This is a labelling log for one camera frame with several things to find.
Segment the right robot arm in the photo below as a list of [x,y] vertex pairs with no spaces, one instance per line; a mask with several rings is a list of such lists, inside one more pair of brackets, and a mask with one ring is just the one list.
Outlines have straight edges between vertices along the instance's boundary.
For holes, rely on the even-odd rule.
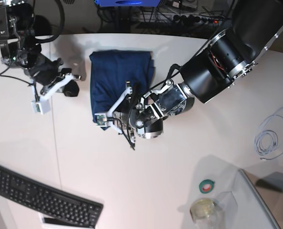
[[66,97],[79,94],[79,75],[71,68],[63,68],[63,61],[54,61],[42,54],[42,44],[55,41],[63,31],[65,12],[61,1],[56,5],[60,14],[57,32],[49,38],[38,39],[39,23],[34,6],[25,0],[2,0],[0,5],[0,52],[1,62],[10,68],[21,68],[28,76],[28,86],[32,87],[36,101],[49,99],[55,92]]

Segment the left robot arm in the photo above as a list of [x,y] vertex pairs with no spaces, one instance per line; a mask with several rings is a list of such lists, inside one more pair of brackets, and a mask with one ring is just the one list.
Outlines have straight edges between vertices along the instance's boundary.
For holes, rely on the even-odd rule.
[[230,25],[219,26],[187,63],[172,65],[164,81],[145,92],[130,88],[121,112],[130,140],[159,136],[169,116],[190,110],[195,100],[207,103],[247,75],[283,26],[283,0],[234,0],[228,14]]

